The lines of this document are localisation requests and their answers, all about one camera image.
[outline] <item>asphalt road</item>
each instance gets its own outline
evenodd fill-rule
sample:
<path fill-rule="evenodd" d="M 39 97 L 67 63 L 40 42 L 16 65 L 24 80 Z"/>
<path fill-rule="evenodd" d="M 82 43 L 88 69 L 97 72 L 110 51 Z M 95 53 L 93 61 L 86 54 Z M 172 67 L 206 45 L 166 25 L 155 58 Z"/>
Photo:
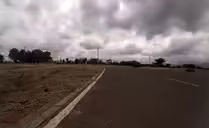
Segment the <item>asphalt road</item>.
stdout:
<path fill-rule="evenodd" d="M 108 67 L 58 128 L 209 128 L 209 71 Z"/>

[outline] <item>dry grass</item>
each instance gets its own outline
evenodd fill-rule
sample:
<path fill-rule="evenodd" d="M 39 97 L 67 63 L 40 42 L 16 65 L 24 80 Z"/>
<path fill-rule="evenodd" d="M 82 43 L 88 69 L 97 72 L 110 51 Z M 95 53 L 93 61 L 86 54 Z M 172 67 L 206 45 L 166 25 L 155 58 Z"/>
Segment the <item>dry grass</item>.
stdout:
<path fill-rule="evenodd" d="M 0 65 L 0 121 L 15 122 L 58 102 L 102 69 L 97 65 Z"/>

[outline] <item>curb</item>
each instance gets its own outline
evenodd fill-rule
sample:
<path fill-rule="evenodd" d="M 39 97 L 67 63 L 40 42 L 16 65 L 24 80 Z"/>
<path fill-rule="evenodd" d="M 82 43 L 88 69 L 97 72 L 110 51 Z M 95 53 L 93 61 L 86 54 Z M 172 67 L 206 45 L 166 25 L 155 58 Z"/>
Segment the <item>curb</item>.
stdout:
<path fill-rule="evenodd" d="M 61 110 L 55 117 L 53 117 L 43 128 L 56 128 L 58 124 L 67 117 L 79 101 L 88 93 L 88 91 L 95 85 L 95 83 L 102 77 L 105 72 L 105 68 L 98 77 L 88 85 L 70 104 L 68 104 L 63 110 Z"/>
<path fill-rule="evenodd" d="M 68 96 L 64 97 L 60 102 L 55 105 L 45 105 L 36 113 L 32 113 L 15 125 L 13 128 L 41 128 L 42 126 L 49 123 L 55 115 L 57 115 L 60 111 L 62 111 L 66 106 L 68 107 L 70 103 L 72 103 L 80 93 L 83 93 L 89 87 L 91 88 L 98 81 L 98 79 L 105 72 L 105 68 L 102 73 L 95 75 L 92 79 L 82 86 L 81 88 L 76 89 L 74 92 L 70 93 Z"/>

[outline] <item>gray cloud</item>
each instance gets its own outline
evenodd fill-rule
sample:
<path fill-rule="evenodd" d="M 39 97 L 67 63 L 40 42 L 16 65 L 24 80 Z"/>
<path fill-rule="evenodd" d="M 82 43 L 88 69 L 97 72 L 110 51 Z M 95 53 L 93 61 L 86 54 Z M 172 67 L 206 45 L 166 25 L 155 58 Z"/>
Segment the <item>gray cloud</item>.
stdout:
<path fill-rule="evenodd" d="M 12 47 L 209 61 L 209 0 L 0 0 L 0 50 Z"/>

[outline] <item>utility pole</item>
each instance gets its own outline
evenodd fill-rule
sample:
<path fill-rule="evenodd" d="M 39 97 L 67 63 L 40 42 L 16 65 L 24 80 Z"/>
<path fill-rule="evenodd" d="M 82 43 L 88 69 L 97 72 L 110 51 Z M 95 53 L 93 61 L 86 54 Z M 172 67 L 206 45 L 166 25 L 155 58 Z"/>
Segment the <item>utility pole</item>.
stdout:
<path fill-rule="evenodd" d="M 151 64 L 151 56 L 149 56 L 149 64 Z"/>
<path fill-rule="evenodd" d="M 99 48 L 97 48 L 97 59 L 99 60 Z"/>

